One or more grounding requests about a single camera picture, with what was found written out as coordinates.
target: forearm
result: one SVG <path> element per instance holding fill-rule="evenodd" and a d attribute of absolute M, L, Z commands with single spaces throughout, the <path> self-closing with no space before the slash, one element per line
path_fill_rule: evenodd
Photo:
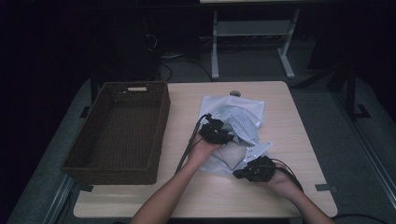
<path fill-rule="evenodd" d="M 301 191 L 295 193 L 289 200 L 297 207 L 307 224 L 334 223 Z"/>
<path fill-rule="evenodd" d="M 132 224 L 166 223 L 174 212 L 184 189 L 189 185 L 198 167 L 183 166 L 165 185 L 158 189 L 137 211 Z"/>

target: floor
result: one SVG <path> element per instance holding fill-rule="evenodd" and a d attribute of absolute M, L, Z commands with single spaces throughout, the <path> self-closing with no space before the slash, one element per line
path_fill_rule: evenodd
<path fill-rule="evenodd" d="M 216 81 L 281 80 L 291 87 L 319 72 L 306 68 L 315 46 L 315 40 L 296 40 L 291 43 L 288 57 L 296 75 L 293 80 L 286 78 L 277 57 L 276 48 L 280 47 L 281 39 L 262 39 L 260 41 L 260 45 L 257 45 L 254 39 L 231 40 L 224 44 L 219 54 L 220 78 Z M 161 78 L 170 83 L 213 81 L 210 79 L 210 51 L 205 41 L 201 47 L 199 53 L 194 52 L 181 56 L 177 56 L 180 52 L 169 51 L 166 54 L 166 59 L 163 59 L 163 65 L 160 66 Z M 375 99 L 370 86 L 359 79 L 356 103 L 364 105 L 371 118 L 351 121 L 344 109 L 345 90 L 330 92 L 326 88 L 330 78 L 331 76 L 325 77 L 304 89 L 290 88 L 290 92 L 323 174 L 332 187 L 332 196 L 339 214 L 363 214 L 380 218 L 387 223 L 394 223 L 396 221 L 396 204 L 392 204 L 384 190 L 384 184 L 370 163 L 366 149 L 372 149 L 388 171 L 389 176 L 396 179 L 396 164 L 394 163 L 396 125 Z M 39 197 L 36 196 L 37 191 L 56 192 L 57 187 L 60 186 L 63 176 L 58 169 L 59 162 L 62 161 L 82 125 L 83 119 L 77 118 L 84 106 L 90 105 L 90 97 L 90 83 L 87 81 L 81 87 L 64 117 L 64 121 L 49 145 L 34 178 L 11 216 L 10 223 L 21 223 L 23 220 L 36 223 L 41 222 L 40 220 L 43 218 L 48 218 L 47 211 L 51 208 L 50 202 L 52 202 L 54 194 Z M 361 142 L 361 133 L 364 133 L 363 139 L 368 143 L 368 147 L 367 144 Z M 42 178 L 48 177 L 48 175 L 51 176 L 52 181 L 47 186 L 43 186 Z M 58 223 L 128 222 L 128 219 L 125 218 L 83 219 L 74 217 L 73 205 L 78 196 L 78 189 L 79 186 L 73 188 L 70 197 L 64 202 L 64 206 L 59 208 L 61 214 L 55 218 Z M 250 221 L 252 223 L 263 222 L 263 220 Z M 344 217 L 336 222 L 376 223 L 367 217 Z M 204 220 L 202 223 L 224 223 L 224 220 Z M 300 218 L 294 218 L 290 223 L 297 224 L 303 223 L 303 221 Z"/>

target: person's left hand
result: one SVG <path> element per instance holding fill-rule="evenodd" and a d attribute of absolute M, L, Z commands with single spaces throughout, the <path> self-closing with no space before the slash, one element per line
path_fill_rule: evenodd
<path fill-rule="evenodd" d="M 200 167 L 204 162 L 209 159 L 210 155 L 216 150 L 221 148 L 222 145 L 215 145 L 206 142 L 200 135 L 196 134 L 192 143 L 192 149 L 189 154 L 187 163 L 193 164 L 196 168 Z"/>

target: table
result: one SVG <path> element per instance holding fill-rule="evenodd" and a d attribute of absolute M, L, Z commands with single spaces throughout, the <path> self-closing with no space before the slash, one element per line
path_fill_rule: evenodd
<path fill-rule="evenodd" d="M 259 136 L 263 142 L 274 143 L 268 150 L 268 156 L 285 162 L 297 175 L 306 195 L 328 216 L 335 216 L 337 208 L 331 193 L 316 189 L 316 185 L 326 184 L 326 180 L 288 86 L 280 81 L 169 84 L 172 103 L 163 137 L 157 183 L 150 186 L 94 186 L 92 192 L 79 194 L 75 216 L 132 217 L 142 203 L 174 174 L 198 120 L 203 95 L 228 95 L 230 91 L 240 91 L 241 97 L 266 103 Z M 299 215 L 294 205 L 269 189 L 259 188 L 246 179 L 198 171 L 173 217 Z"/>

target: basket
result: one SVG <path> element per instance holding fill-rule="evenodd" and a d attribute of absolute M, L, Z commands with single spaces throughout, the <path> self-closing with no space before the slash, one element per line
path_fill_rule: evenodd
<path fill-rule="evenodd" d="M 61 170 L 86 185 L 154 184 L 169 106 L 166 82 L 105 83 Z"/>

